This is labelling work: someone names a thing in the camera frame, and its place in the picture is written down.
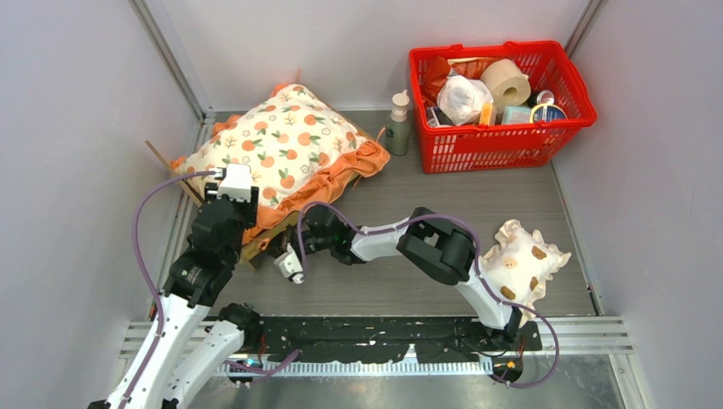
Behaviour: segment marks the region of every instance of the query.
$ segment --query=red basket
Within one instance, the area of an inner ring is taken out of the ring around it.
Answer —
[[[529,75],[532,89],[549,89],[555,105],[567,119],[548,123],[514,125],[465,125],[431,128],[425,118],[419,86],[425,80],[433,57],[497,57],[515,61]],[[449,47],[409,51],[412,68],[414,116],[425,173],[458,172],[542,166],[569,142],[578,130],[592,125],[598,114],[587,97],[587,89],[559,43],[538,41],[507,42],[491,47]]]

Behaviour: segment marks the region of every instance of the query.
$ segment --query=floral pillow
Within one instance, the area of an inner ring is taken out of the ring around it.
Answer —
[[[257,224],[270,228],[312,199],[335,200],[354,176],[371,176],[388,161],[379,144],[309,89],[292,84],[243,116],[215,124],[197,153],[171,165],[182,174],[248,164],[261,193]],[[198,192],[207,182],[189,181]]]

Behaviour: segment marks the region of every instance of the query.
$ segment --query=bottle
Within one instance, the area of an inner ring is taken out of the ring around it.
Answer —
[[[386,150],[398,156],[407,153],[409,148],[410,124],[407,119],[407,105],[409,96],[407,90],[394,94],[391,98],[394,108],[391,110],[389,122],[386,125]]]

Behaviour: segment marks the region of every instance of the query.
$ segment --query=white pump cap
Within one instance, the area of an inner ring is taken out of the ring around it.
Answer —
[[[395,122],[404,122],[407,120],[407,105],[409,105],[409,96],[407,90],[394,94],[391,97],[394,108],[391,110],[391,120]]]

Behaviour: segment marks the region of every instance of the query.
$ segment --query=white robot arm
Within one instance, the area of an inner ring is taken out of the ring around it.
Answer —
[[[305,220],[309,230],[302,234],[302,243],[292,230],[280,235],[273,245],[283,249],[275,265],[281,275],[301,284],[304,271],[300,251],[305,254],[329,249],[343,264],[371,262],[387,256],[405,256],[435,281],[451,285],[474,308],[482,325],[490,329],[493,343],[506,345],[517,332],[520,312],[503,305],[490,296],[476,276],[473,238],[464,228],[443,219],[427,219],[408,224],[410,219],[434,212],[423,207],[411,217],[376,228],[348,226],[325,206],[309,208]],[[496,290],[492,292],[501,299]]]
[[[178,367],[188,340],[208,315],[239,261],[241,238],[256,225],[258,187],[251,169],[230,164],[207,183],[206,201],[188,236],[188,248],[171,265],[159,315],[118,387],[89,409],[183,409],[209,376],[245,340],[258,339],[259,316],[245,305],[222,308],[204,342]]]

